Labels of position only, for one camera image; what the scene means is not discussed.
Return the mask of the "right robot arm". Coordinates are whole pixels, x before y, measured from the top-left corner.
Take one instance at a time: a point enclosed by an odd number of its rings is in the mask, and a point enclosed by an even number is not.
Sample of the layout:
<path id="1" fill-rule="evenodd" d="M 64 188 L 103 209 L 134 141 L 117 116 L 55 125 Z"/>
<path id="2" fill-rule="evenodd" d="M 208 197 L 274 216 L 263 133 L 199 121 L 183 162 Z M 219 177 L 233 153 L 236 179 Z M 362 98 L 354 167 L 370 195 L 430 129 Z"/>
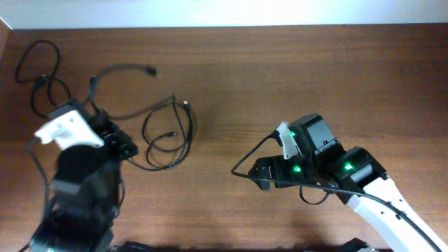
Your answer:
<path id="1" fill-rule="evenodd" d="M 365 149 L 333 146 L 303 156 L 262 157 L 246 175 L 261 190 L 297 186 L 335 194 L 393 251 L 446 251 L 447 245 L 407 203 L 385 168 Z"/>

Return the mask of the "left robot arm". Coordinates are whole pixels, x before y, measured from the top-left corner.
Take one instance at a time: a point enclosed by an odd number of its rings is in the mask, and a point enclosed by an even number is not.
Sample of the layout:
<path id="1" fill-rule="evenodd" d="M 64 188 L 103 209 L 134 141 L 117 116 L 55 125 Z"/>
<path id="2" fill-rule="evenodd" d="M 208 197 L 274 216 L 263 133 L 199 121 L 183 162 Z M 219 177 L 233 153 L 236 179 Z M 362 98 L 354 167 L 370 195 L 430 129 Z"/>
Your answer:
<path id="1" fill-rule="evenodd" d="M 138 153 L 132 138 L 105 112 L 86 119 L 78 110 L 62 113 L 36 133 L 61 153 L 47 185 L 54 193 L 31 237 L 32 251 L 107 251 L 124 190 L 120 166 Z"/>

